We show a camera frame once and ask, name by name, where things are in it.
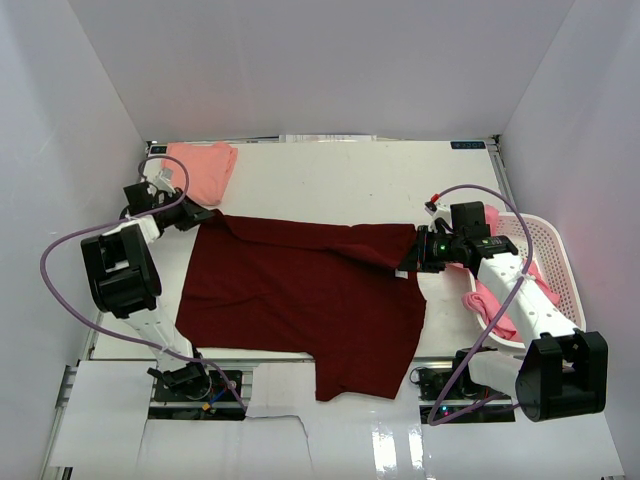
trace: white plastic basket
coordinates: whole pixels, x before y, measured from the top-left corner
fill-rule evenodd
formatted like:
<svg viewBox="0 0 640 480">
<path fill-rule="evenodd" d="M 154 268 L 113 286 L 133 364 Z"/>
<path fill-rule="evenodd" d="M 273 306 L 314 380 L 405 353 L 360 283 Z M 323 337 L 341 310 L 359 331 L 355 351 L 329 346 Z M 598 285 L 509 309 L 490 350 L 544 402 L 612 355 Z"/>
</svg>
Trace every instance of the white plastic basket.
<svg viewBox="0 0 640 480">
<path fill-rule="evenodd" d="M 560 295 L 558 309 L 565 317 L 575 323 L 581 330 L 586 329 L 582 304 L 576 288 L 569 259 L 560 239 L 558 231 L 546 220 L 535 215 L 522 214 L 533 238 L 533 261 L 538 265 L 542 279 L 549 285 L 552 292 Z M 501 212 L 498 218 L 497 235 L 506 235 L 518 248 L 522 258 L 527 257 L 527 239 L 522 226 L 513 213 Z M 476 291 L 476 280 L 469 273 L 471 291 Z M 482 317 L 476 314 L 478 325 L 482 330 L 486 328 Z M 512 342 L 498 337 L 493 332 L 489 337 L 500 345 L 524 350 L 521 342 Z"/>
</svg>

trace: maroon t-shirt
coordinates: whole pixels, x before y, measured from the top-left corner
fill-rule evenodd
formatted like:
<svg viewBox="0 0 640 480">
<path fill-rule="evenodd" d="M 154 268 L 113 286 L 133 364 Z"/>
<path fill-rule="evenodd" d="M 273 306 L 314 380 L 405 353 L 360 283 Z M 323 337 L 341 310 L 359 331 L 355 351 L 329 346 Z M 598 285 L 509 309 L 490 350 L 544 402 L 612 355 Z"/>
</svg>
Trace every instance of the maroon t-shirt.
<svg viewBox="0 0 640 480">
<path fill-rule="evenodd" d="M 316 398 L 395 398 L 424 323 L 413 225 L 318 225 L 216 215 L 200 226 L 177 327 L 196 347 L 307 352 Z"/>
</svg>

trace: white wall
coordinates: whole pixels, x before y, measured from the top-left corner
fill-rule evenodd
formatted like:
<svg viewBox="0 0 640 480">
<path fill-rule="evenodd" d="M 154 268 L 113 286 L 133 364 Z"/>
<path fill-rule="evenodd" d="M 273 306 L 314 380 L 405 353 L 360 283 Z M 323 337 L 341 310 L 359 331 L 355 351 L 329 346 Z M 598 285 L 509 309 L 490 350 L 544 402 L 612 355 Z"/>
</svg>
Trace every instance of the white wall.
<svg viewBox="0 0 640 480">
<path fill-rule="evenodd" d="M 38 273 L 64 232 L 117 216 L 142 142 L 66 0 L 0 1 L 0 478 L 38 478 L 66 364 L 86 329 Z M 80 247 L 51 270 L 87 315 Z"/>
<path fill-rule="evenodd" d="M 609 342 L 605 410 L 640 478 L 640 2 L 577 0 L 504 133 L 520 209 L 560 230 L 587 322 Z"/>
<path fill-rule="evenodd" d="M 145 140 L 501 133 L 573 0 L 70 0 Z"/>
</svg>

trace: white work surface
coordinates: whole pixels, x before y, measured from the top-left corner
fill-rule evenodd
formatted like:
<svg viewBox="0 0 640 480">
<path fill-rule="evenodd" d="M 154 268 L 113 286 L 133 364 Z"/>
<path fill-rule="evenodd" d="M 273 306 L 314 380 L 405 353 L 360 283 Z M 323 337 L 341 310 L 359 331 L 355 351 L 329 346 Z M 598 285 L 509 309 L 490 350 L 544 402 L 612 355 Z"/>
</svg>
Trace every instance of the white work surface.
<svg viewBox="0 0 640 480">
<path fill-rule="evenodd" d="M 144 383 L 145 369 L 144 362 L 80 364 L 68 407 L 74 412 L 62 421 L 76 436 L 61 435 L 54 449 L 54 456 L 65 453 L 58 464 L 73 466 L 74 480 L 598 480 L 623 473 L 603 414 L 533 423 L 518 411 L 510 423 L 429 427 L 420 424 L 418 387 L 408 379 L 395 400 L 343 394 L 316 402 L 313 365 L 287 362 L 254 371 L 242 422 L 146 421 L 140 405 L 150 386 L 120 388 L 120 377 Z M 250 418 L 256 414 L 269 418 Z M 79 423 L 82 416 L 101 419 L 101 427 Z M 137 425 L 145 421 L 143 432 Z"/>
<path fill-rule="evenodd" d="M 461 183 L 498 190 L 487 150 L 452 150 L 449 142 L 267 143 L 236 145 L 238 161 L 220 209 L 230 215 L 301 222 L 354 225 L 413 223 L 430 217 L 424 203 L 437 192 Z M 146 173 L 158 169 L 150 161 Z M 504 211 L 495 197 L 477 190 L 452 192 L 446 203 L 480 200 Z M 176 318 L 197 229 L 174 228 L 151 245 L 162 281 L 159 305 Z M 480 333 L 460 301 L 469 291 L 468 275 L 447 269 L 420 274 L 427 299 L 425 324 L 416 358 L 451 356 L 470 347 Z M 135 331 L 106 314 L 105 328 L 131 336 Z M 202 348 L 206 358 L 306 359 L 305 353 Z M 93 359 L 153 358 L 147 347 L 98 337 Z"/>
</svg>

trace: cable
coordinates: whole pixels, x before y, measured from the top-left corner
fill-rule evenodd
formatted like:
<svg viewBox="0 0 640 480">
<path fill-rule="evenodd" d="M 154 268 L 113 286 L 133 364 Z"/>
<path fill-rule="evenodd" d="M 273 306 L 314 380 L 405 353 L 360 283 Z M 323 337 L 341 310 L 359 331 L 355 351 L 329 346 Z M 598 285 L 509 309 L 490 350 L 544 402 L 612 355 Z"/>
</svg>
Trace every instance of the cable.
<svg viewBox="0 0 640 480">
<path fill-rule="evenodd" d="M 434 223 L 436 225 L 436 228 L 446 230 L 449 233 L 453 233 L 453 229 L 449 226 L 444 218 L 436 218 Z"/>
<path fill-rule="evenodd" d="M 213 398 L 211 399 L 211 401 L 209 401 L 209 405 L 213 405 L 213 404 L 214 404 L 214 403 L 216 403 L 218 400 L 220 400 L 220 398 L 222 398 L 222 395 L 224 395 L 224 394 L 226 393 L 226 391 L 227 391 L 227 389 L 226 389 L 226 388 L 223 388 L 222 390 L 220 390 L 220 391 L 218 392 L 218 394 L 217 394 L 215 397 L 213 397 Z"/>
<path fill-rule="evenodd" d="M 138 171 L 142 172 L 142 170 L 144 169 L 144 164 L 146 164 L 149 160 L 154 160 L 157 158 L 166 158 L 168 160 L 171 160 L 172 162 L 175 162 L 176 164 L 178 164 L 178 166 L 180 168 L 182 168 L 183 172 L 184 172 L 184 177 L 185 177 L 185 185 L 184 185 L 184 191 L 180 194 L 180 197 L 175 201 L 172 202 L 168 205 L 162 206 L 162 207 L 158 207 L 158 208 L 154 208 L 153 210 L 149 210 L 148 212 L 145 212 L 145 215 L 153 215 L 156 213 L 160 213 L 163 212 L 165 210 L 168 210 L 178 204 L 180 204 L 185 197 L 187 196 L 187 191 L 189 190 L 189 172 L 187 171 L 187 168 L 184 166 L 184 164 L 174 158 L 171 157 L 169 155 L 164 155 L 164 154 L 159 154 L 159 155 L 152 155 L 147 157 L 145 160 L 143 160 L 142 162 L 140 162 L 140 164 L 138 165 Z M 122 218 L 119 220 L 115 220 L 113 222 L 108 222 L 108 223 L 103 223 L 102 225 L 98 225 L 95 227 L 90 227 L 90 228 L 85 228 L 82 230 L 78 230 L 77 232 L 73 232 L 73 233 L 69 233 L 67 235 L 64 235 L 60 238 L 58 238 L 57 240 L 55 240 L 53 243 L 51 243 L 51 245 L 49 245 L 45 251 L 42 253 L 42 256 L 40 257 L 40 276 L 42 277 L 42 280 L 44 281 L 44 284 L 47 286 L 47 288 L 49 289 L 49 291 L 51 292 L 51 295 L 53 295 L 53 298 L 56 299 L 56 301 L 62 305 L 62 308 L 64 308 L 67 312 L 69 312 L 74 318 L 76 318 L 77 320 L 79 320 L 82 324 L 84 324 L 85 326 L 92 328 L 93 330 L 102 333 L 104 335 L 108 335 L 110 337 L 113 338 L 117 338 L 119 340 L 124 340 L 126 342 L 131 342 L 131 343 L 138 343 L 140 345 L 146 345 L 147 347 L 150 348 L 154 348 L 156 350 L 163 350 L 163 346 L 159 345 L 157 343 L 153 343 L 153 342 L 149 342 L 147 340 L 143 340 L 141 338 L 135 338 L 135 337 L 130 337 L 128 335 L 123 335 L 121 333 L 117 333 L 114 332 L 112 330 L 109 330 L 107 328 L 104 328 L 100 325 L 97 325 L 95 323 L 93 323 L 91 320 L 89 320 L 88 318 L 86 318 L 84 315 L 82 315 L 82 313 L 80 313 L 78 310 L 76 310 L 69 302 L 67 302 L 65 300 L 65 298 L 62 296 L 62 294 L 58 291 L 58 289 L 53 285 L 53 282 L 51 282 L 51 278 L 49 277 L 49 273 L 47 272 L 47 259 L 49 258 L 49 255 L 51 254 L 51 252 L 58 247 L 59 245 L 65 243 L 68 240 L 71 240 L 72 238 L 75 237 L 79 237 L 82 235 L 86 235 L 88 233 L 91 232 L 95 232 L 98 230 L 104 230 L 106 228 L 112 228 L 115 227 L 121 223 L 127 222 L 129 221 L 128 218 Z M 235 397 L 235 399 L 238 401 L 238 403 L 240 404 L 240 406 L 242 407 L 242 409 L 246 412 L 247 411 L 247 407 L 246 405 L 242 402 L 242 399 L 240 398 L 240 395 L 238 395 L 238 393 L 236 392 L 235 388 L 231 388 L 231 384 L 230 384 L 230 380 L 227 377 L 227 375 L 222 371 L 222 369 L 212 360 L 206 360 L 204 358 L 194 358 L 194 357 L 187 357 L 185 355 L 181 355 L 177 352 L 171 351 L 171 350 L 163 350 L 164 353 L 166 353 L 167 355 L 171 355 L 174 358 L 177 358 L 179 360 L 182 360 L 184 362 L 195 362 L 195 363 L 200 363 L 202 365 L 208 365 L 210 367 L 213 367 L 222 377 L 222 379 L 224 380 L 224 382 L 227 384 L 227 386 L 229 386 L 229 389 L 231 390 L 231 393 L 233 393 L 233 396 Z"/>
<path fill-rule="evenodd" d="M 411 370 L 411 373 L 409 374 L 409 381 L 410 381 L 411 383 L 413 383 L 414 385 L 420 385 L 420 378 L 419 378 L 419 376 L 420 376 L 420 370 L 424 370 L 425 368 L 427 368 L 427 367 L 416 367 L 416 368 L 414 368 L 413 370 Z M 414 373 L 414 372 L 418 372 L 418 381 L 417 381 L 417 382 L 414 382 L 414 381 L 413 381 L 413 378 L 412 378 L 412 377 L 413 377 L 413 373 Z"/>
<path fill-rule="evenodd" d="M 471 360 L 471 358 L 478 352 L 478 350 L 480 350 L 480 348 L 482 347 L 482 343 L 489 336 L 489 333 L 491 333 L 491 330 L 493 330 L 494 327 L 498 324 L 498 322 L 504 315 L 504 312 L 506 312 L 507 308 L 509 308 L 509 305 L 511 304 L 516 294 L 518 293 L 518 290 L 520 290 L 520 287 L 524 283 L 525 275 L 529 271 L 529 267 L 533 262 L 533 238 L 531 237 L 531 232 L 529 232 L 529 227 L 527 227 L 527 224 L 524 221 L 524 218 L 522 218 L 522 215 L 520 215 L 520 212 L 518 212 L 518 209 L 515 207 L 515 205 L 513 205 L 513 203 L 511 203 L 511 201 L 508 198 L 506 198 L 504 195 L 498 192 L 495 192 L 490 188 L 483 187 L 481 185 L 474 185 L 474 184 L 467 183 L 467 184 L 456 185 L 455 187 L 447 188 L 442 192 L 440 192 L 439 194 L 438 193 L 435 194 L 433 197 L 431 197 L 431 202 L 435 203 L 447 193 L 453 192 L 454 190 L 464 189 L 464 188 L 482 190 L 483 192 L 489 193 L 494 197 L 497 197 L 500 200 L 502 200 L 505 203 L 505 205 L 507 205 L 511 209 L 511 211 L 514 213 L 514 215 L 520 222 L 520 225 L 522 225 L 522 230 L 524 231 L 524 235 L 527 239 L 527 250 L 528 250 L 527 260 L 524 262 L 524 266 L 522 267 L 522 275 L 520 276 L 520 278 L 518 278 L 518 280 L 516 280 L 515 285 L 511 289 L 511 292 L 509 292 L 509 295 L 507 295 L 507 298 L 505 299 L 504 303 L 500 307 L 500 310 L 498 310 L 498 313 L 496 313 L 496 316 L 493 317 L 493 320 L 489 322 L 489 325 L 487 325 L 487 328 L 480 334 L 480 336 L 478 337 L 478 340 L 476 340 L 476 343 L 473 344 L 473 347 L 471 347 L 471 349 L 469 350 L 467 355 L 464 357 L 460 365 L 458 365 L 458 368 L 456 368 L 455 372 L 453 372 L 453 375 L 451 375 L 451 378 L 449 378 L 449 381 L 445 384 L 444 388 L 440 392 L 440 395 L 438 395 L 438 398 L 436 399 L 436 403 L 433 405 L 433 408 L 429 412 L 429 417 L 427 418 L 427 423 L 432 427 L 442 425 L 443 423 L 448 423 L 451 420 L 464 415 L 465 413 L 473 412 L 474 410 L 480 408 L 484 404 L 492 402 L 493 400 L 498 400 L 499 398 L 502 397 L 502 394 L 492 395 L 488 398 L 484 398 L 480 400 L 477 403 L 474 403 L 473 405 L 463 408 L 462 410 L 458 410 L 457 412 L 452 413 L 451 415 L 439 418 L 437 420 L 435 419 L 436 412 L 440 409 L 440 406 L 442 405 L 442 402 L 449 394 L 449 391 L 458 381 L 458 378 L 460 377 L 460 375 L 462 375 L 462 372 L 467 367 L 467 365 L 469 365 L 469 361 Z"/>
<path fill-rule="evenodd" d="M 213 380 L 211 380 L 211 375 L 207 375 L 207 377 L 209 377 L 209 386 L 207 387 L 207 391 L 204 393 L 204 395 L 200 395 L 198 398 L 193 398 L 193 397 L 190 397 L 189 395 L 185 394 L 185 397 L 187 397 L 189 400 L 193 400 L 195 402 L 195 401 L 198 401 L 198 400 L 202 400 L 204 397 L 209 395 L 209 392 L 213 388 Z"/>
</svg>

